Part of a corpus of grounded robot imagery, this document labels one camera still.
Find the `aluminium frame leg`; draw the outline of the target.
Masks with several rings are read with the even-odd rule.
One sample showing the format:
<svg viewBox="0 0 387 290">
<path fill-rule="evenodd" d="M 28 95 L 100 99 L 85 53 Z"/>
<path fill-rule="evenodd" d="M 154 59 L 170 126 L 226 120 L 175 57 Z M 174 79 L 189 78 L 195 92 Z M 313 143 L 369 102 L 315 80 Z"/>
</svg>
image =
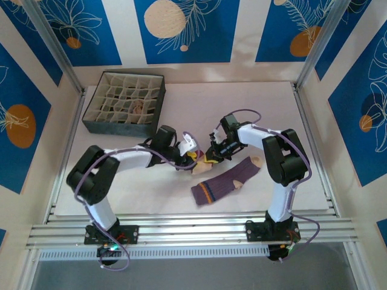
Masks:
<svg viewBox="0 0 387 290">
<path fill-rule="evenodd" d="M 31 290 L 40 258 L 40 250 L 25 250 L 21 260 L 21 271 L 16 280 L 15 290 Z"/>
<path fill-rule="evenodd" d="M 358 290 L 371 290 L 365 264 L 355 242 L 343 243 Z"/>
</svg>

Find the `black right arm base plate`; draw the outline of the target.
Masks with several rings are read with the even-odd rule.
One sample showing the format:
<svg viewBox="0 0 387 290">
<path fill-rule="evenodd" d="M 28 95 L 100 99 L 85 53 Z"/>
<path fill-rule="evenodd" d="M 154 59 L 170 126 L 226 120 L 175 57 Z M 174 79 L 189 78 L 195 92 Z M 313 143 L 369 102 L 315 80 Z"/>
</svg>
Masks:
<svg viewBox="0 0 387 290">
<path fill-rule="evenodd" d="M 244 229 L 248 242 L 298 242 L 301 235 L 295 230 L 297 225 L 293 222 L 290 228 L 274 229 L 263 222 L 249 220 L 245 223 Z"/>
</svg>

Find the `dark organizer box with dividers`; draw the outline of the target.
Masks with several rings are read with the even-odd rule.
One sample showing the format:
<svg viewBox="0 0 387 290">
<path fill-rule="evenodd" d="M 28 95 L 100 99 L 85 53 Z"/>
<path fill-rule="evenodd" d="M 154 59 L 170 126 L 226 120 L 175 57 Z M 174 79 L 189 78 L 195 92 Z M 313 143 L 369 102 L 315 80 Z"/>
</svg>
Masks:
<svg viewBox="0 0 387 290">
<path fill-rule="evenodd" d="M 83 113 L 92 134 L 149 138 L 158 128 L 166 93 L 162 75 L 105 71 Z M 134 100 L 143 100 L 141 115 L 129 112 Z"/>
</svg>

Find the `aluminium corner post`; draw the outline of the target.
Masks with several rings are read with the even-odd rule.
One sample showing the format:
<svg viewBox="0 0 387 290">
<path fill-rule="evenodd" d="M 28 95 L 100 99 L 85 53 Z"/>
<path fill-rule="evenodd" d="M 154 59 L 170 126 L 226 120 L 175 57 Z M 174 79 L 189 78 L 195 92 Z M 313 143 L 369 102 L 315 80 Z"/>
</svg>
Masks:
<svg viewBox="0 0 387 290">
<path fill-rule="evenodd" d="M 45 15 L 40 9 L 39 4 L 35 0 L 21 0 L 21 3 L 26 14 L 30 18 L 32 24 L 45 43 L 45 46 L 48 48 L 51 55 L 55 59 L 59 68 L 67 76 L 72 87 L 80 95 L 82 95 L 85 89 L 82 86 L 75 71 L 73 70 L 73 66 L 68 56 L 66 55 L 50 24 L 48 23 Z"/>
<path fill-rule="evenodd" d="M 315 43 L 313 44 L 310 53 L 304 62 L 301 72 L 294 83 L 294 90 L 296 92 L 299 92 L 302 89 L 308 80 L 308 77 L 313 72 L 317 61 L 324 52 L 350 2 L 351 0 L 335 0 L 333 2 L 333 6 L 327 14 L 320 33 L 318 34 L 317 39 L 315 40 Z"/>
</svg>

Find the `beige sock with red toe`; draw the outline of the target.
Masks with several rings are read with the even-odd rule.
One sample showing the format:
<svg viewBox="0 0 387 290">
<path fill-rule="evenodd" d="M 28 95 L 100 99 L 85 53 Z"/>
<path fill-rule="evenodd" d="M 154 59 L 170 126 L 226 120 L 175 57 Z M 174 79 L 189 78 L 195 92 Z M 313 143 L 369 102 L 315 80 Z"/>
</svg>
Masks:
<svg viewBox="0 0 387 290">
<path fill-rule="evenodd" d="M 191 174 L 193 175 L 199 175 L 199 174 L 202 174 L 204 172 L 208 172 L 212 169 L 212 167 L 214 166 L 213 164 L 206 164 L 204 162 L 204 156 L 205 154 L 202 152 L 202 151 L 199 151 L 197 153 L 197 160 L 196 162 L 199 162 L 201 161 L 202 162 L 202 165 L 201 165 L 201 168 L 199 170 L 193 170 L 191 169 Z"/>
</svg>

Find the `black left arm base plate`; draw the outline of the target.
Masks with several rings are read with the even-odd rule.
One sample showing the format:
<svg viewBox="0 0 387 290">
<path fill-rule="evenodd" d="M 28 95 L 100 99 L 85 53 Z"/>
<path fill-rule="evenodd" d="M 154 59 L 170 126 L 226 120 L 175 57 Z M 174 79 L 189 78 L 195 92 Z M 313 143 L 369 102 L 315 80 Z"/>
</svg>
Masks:
<svg viewBox="0 0 387 290">
<path fill-rule="evenodd" d="M 104 245 L 112 244 L 114 241 L 103 234 L 95 225 L 87 225 L 85 228 L 85 245 Z M 117 240 L 120 244 L 137 244 L 138 240 L 138 230 L 139 226 L 137 225 L 119 225 L 112 227 L 108 233 Z"/>
</svg>

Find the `aluminium side rail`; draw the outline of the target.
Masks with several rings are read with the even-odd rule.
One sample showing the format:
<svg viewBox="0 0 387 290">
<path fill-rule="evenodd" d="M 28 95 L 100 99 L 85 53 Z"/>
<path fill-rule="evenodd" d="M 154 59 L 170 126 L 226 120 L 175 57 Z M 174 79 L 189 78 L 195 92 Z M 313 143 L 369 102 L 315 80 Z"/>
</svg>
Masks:
<svg viewBox="0 0 387 290">
<path fill-rule="evenodd" d="M 334 191 L 328 176 L 328 172 L 324 167 L 322 154 L 319 150 L 319 134 L 317 124 L 310 110 L 307 98 L 302 94 L 301 90 L 297 87 L 297 84 L 292 83 L 291 85 L 325 196 L 332 203 L 334 215 L 337 218 L 341 218 L 342 215 L 340 208 L 337 204 L 336 197 L 334 196 Z"/>
<path fill-rule="evenodd" d="M 47 222 L 49 221 L 49 218 L 50 218 L 51 210 L 53 207 L 56 206 L 56 202 L 57 202 L 57 199 L 58 199 L 58 196 L 60 193 L 60 188 L 62 186 L 62 182 L 63 182 L 64 177 L 65 177 L 66 167 L 67 167 L 68 160 L 70 157 L 71 148 L 73 146 L 77 126 L 78 126 L 78 123 L 80 120 L 80 115 L 82 113 L 82 109 L 84 106 L 86 95 L 87 95 L 87 89 L 85 88 L 82 91 L 82 94 L 80 95 L 80 99 L 77 102 L 76 110 L 75 110 L 75 113 L 73 115 L 72 123 L 70 126 L 70 131 L 68 133 L 67 140 L 66 140 L 65 147 L 64 147 L 64 152 L 61 156 L 59 171 L 54 179 L 53 186 L 51 188 L 50 197 L 48 199 L 48 204 L 47 204 L 47 207 L 45 210 L 45 214 L 44 214 L 44 217 L 42 218 L 43 225 L 47 224 Z"/>
</svg>

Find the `brown argyle sock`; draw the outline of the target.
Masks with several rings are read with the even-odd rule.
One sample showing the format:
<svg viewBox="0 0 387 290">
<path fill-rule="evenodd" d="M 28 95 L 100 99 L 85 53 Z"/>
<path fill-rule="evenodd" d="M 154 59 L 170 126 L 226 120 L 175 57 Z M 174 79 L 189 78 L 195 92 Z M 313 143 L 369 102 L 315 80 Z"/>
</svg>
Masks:
<svg viewBox="0 0 387 290">
<path fill-rule="evenodd" d="M 144 101 L 143 100 L 134 100 L 131 104 L 131 108 L 129 112 L 131 114 L 135 115 L 141 115 L 144 107 Z"/>
</svg>

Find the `aluminium front mounting rail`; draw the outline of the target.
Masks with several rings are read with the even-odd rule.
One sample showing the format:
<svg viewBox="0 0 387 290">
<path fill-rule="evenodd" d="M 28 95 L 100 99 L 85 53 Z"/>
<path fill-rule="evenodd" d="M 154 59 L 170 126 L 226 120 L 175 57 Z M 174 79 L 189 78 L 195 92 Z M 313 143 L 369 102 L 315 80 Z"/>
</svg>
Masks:
<svg viewBox="0 0 387 290">
<path fill-rule="evenodd" d="M 357 242 L 358 235 L 350 218 L 326 213 L 303 213 L 298 219 L 301 241 Z M 140 247 L 236 245 L 247 242 L 245 222 L 262 222 L 264 212 L 201 214 L 121 214 L 123 225 L 138 225 Z M 27 239 L 28 249 L 83 247 L 85 216 L 49 217 L 43 225 L 33 225 Z"/>
</svg>

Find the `purple striped sock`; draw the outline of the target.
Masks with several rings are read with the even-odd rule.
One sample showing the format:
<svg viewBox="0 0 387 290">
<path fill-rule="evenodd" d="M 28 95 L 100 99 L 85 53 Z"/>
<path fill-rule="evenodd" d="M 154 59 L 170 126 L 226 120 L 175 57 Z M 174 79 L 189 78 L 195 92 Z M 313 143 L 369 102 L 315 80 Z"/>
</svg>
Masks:
<svg viewBox="0 0 387 290">
<path fill-rule="evenodd" d="M 263 160 L 258 156 L 249 156 L 228 171 L 191 188 L 197 206 L 213 204 L 224 198 L 258 174 Z"/>
</svg>

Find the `black controller module with LED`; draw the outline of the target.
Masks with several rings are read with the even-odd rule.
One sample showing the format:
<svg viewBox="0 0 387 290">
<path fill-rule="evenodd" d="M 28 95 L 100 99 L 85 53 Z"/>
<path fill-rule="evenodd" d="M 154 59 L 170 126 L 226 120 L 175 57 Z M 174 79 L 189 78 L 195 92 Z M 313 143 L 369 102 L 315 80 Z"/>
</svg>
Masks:
<svg viewBox="0 0 387 290">
<path fill-rule="evenodd" d="M 293 247 L 295 246 L 295 243 L 285 245 L 269 245 L 268 250 L 269 250 L 269 256 L 268 259 L 271 261 L 280 261 L 289 256 L 291 251 L 293 250 Z"/>
<path fill-rule="evenodd" d="M 115 247 L 105 247 L 101 246 L 97 249 L 97 258 L 99 259 L 100 265 L 103 268 L 104 266 L 112 266 L 117 263 L 117 257 L 120 252 Z"/>
</svg>

